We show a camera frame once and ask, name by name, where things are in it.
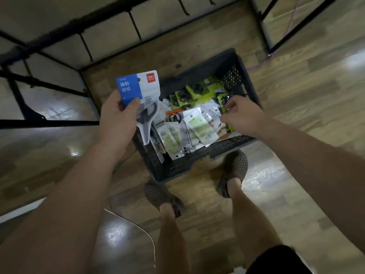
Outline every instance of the blue label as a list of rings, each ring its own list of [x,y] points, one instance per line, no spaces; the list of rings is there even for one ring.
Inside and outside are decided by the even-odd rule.
[[[135,97],[142,100],[137,74],[124,76],[116,79],[124,106],[133,101]]]

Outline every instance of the plastic crate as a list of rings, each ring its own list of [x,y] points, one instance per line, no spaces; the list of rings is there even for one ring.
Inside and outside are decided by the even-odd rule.
[[[249,98],[260,105],[242,59],[236,54],[234,49],[228,49],[176,77],[160,81],[160,99],[168,98],[170,94],[184,88],[186,85],[211,76],[217,76],[222,80],[227,91],[233,93],[233,95],[245,96],[246,94],[242,88],[244,86]],[[148,171],[157,183],[166,183],[189,172],[193,163],[199,159],[206,156],[216,159],[247,145],[253,140],[254,138],[241,135],[213,143],[209,147],[203,147],[175,161],[172,161],[166,154],[165,161],[161,164],[151,143],[143,146],[139,131],[133,137],[136,149],[142,156]]]

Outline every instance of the black metal frame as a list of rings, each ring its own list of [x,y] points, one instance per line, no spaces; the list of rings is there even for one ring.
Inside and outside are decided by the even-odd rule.
[[[81,97],[86,97],[89,99],[90,101],[90,105],[92,107],[92,109],[94,110],[94,112],[97,115],[97,118],[100,117],[100,111],[98,111],[94,99],[89,91],[89,88],[87,87],[87,84],[81,74],[81,71],[86,70],[89,67],[92,67],[94,65],[100,64],[101,62],[104,62],[107,59],[111,59],[112,57],[115,57],[116,55],[119,55],[123,52],[126,52],[128,50],[131,50],[141,44],[147,43],[151,40],[154,40],[157,37],[160,37],[166,33],[169,33],[173,30],[176,30],[182,26],[185,26],[193,21],[196,21],[202,17],[205,17],[208,14],[214,13],[217,10],[220,10],[222,8],[225,8],[231,4],[234,4],[240,0],[234,1],[230,4],[227,4],[226,6],[223,6],[221,8],[215,9],[201,17],[192,19],[178,27],[175,27],[171,30],[168,30],[164,33],[161,33],[151,39],[148,39],[146,41],[142,40],[142,37],[139,33],[139,30],[136,26],[136,23],[134,21],[133,15],[131,13],[131,10],[133,7],[142,4],[144,2],[146,2],[148,0],[117,0],[103,8],[100,8],[94,12],[91,12],[81,18],[77,18],[74,19],[72,21],[70,21],[69,23],[67,23],[64,26],[61,26],[57,29],[54,29],[30,42],[22,42],[18,39],[16,39],[15,37],[0,31],[0,37],[13,42],[14,44],[16,44],[17,46],[14,47],[13,49],[11,49],[10,51],[1,54],[0,55],[0,66],[1,69],[0,70],[0,77],[6,78],[9,84],[9,87],[12,90],[12,93],[21,109],[21,112],[23,114],[24,120],[0,120],[0,129],[17,129],[17,128],[34,128],[34,127],[65,127],[65,126],[92,126],[92,125],[98,125],[99,121],[73,121],[73,120],[46,120],[46,118],[35,112],[34,110],[32,110],[24,101],[21,92],[19,90],[19,87],[16,83],[16,81],[19,82],[24,82],[26,84],[29,84],[31,87],[34,86],[38,86],[38,87],[45,87],[45,88],[49,88],[49,89],[53,89],[53,90],[57,90],[57,91],[61,91],[61,92],[65,92],[68,94],[74,94],[77,96],[81,96]],[[188,11],[186,10],[183,2],[181,0],[178,0],[180,3],[180,6],[182,8],[182,10],[184,11],[184,13],[186,14],[186,16],[190,16],[190,14],[188,13]],[[215,2],[213,0],[208,0],[210,2],[211,5],[215,5]],[[301,23],[299,23],[291,32],[289,32],[286,36],[284,36],[284,38],[279,41],[276,45],[272,46],[269,36],[267,35],[266,31],[265,31],[265,27],[263,24],[263,20],[265,19],[265,17],[268,15],[268,13],[271,11],[271,9],[274,7],[274,5],[276,4],[278,0],[272,0],[269,4],[269,6],[267,7],[267,9],[264,11],[264,13],[261,13],[260,11],[258,11],[256,3],[254,0],[249,0],[251,9],[253,11],[255,20],[258,24],[258,28],[260,31],[260,34],[262,36],[263,39],[263,43],[264,43],[264,47],[265,50],[267,52],[267,54],[269,56],[271,56],[273,53],[276,52],[276,50],[278,50],[285,42],[287,42],[291,37],[293,37],[296,33],[298,33],[305,25],[307,25],[310,21],[312,21],[315,17],[317,17],[322,11],[324,11],[327,7],[329,7],[335,0],[325,0],[318,8],[316,8],[312,13],[310,13]],[[136,30],[136,33],[139,37],[140,43],[136,44],[135,46],[132,46],[126,50],[123,50],[121,52],[117,52],[114,55],[108,56],[107,58],[103,58],[101,60],[98,60],[97,62],[94,62],[94,59],[92,57],[92,54],[82,36],[82,33],[84,32],[85,29],[92,27],[100,22],[103,22],[113,16],[116,16],[119,13],[122,12],[127,12],[131,18],[131,21],[133,23],[133,26]],[[70,36],[73,35],[80,35],[80,39],[89,55],[90,58],[90,62],[91,64],[89,64],[88,66],[85,66],[81,69],[76,69],[70,65],[68,65],[67,63],[62,62],[61,60],[54,58],[51,55],[48,55],[46,53],[44,53],[42,50],[44,48],[47,48],[57,42],[60,42]],[[37,78],[34,78],[32,76],[31,70],[29,68],[29,65],[27,64],[27,58],[34,54],[34,53],[38,53],[48,59],[53,60],[54,62],[57,62],[63,66],[66,66],[70,69],[73,69],[75,71],[77,71],[84,83],[84,92],[80,92],[77,90],[73,90],[73,89],[69,89],[66,87],[62,87],[59,85],[55,85],[55,84],[51,84],[48,82],[43,82],[40,81]],[[22,75],[18,75],[18,74],[14,74],[11,73],[9,66],[12,65],[13,63],[17,62],[17,61],[23,61],[25,69],[27,71],[28,76],[22,76]]]

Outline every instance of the black shorts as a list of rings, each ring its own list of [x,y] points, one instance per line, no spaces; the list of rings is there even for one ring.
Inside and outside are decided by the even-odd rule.
[[[292,248],[278,245],[261,254],[246,272],[246,274],[256,273],[311,274],[312,272]]]

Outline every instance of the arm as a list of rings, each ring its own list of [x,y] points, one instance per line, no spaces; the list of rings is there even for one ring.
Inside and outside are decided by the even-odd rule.
[[[121,112],[120,99],[115,91],[103,106],[100,141],[0,245],[4,272],[87,271],[113,168],[136,129],[139,100]]]
[[[247,98],[232,97],[221,117],[267,144],[342,233],[365,252],[365,160],[265,115]]]

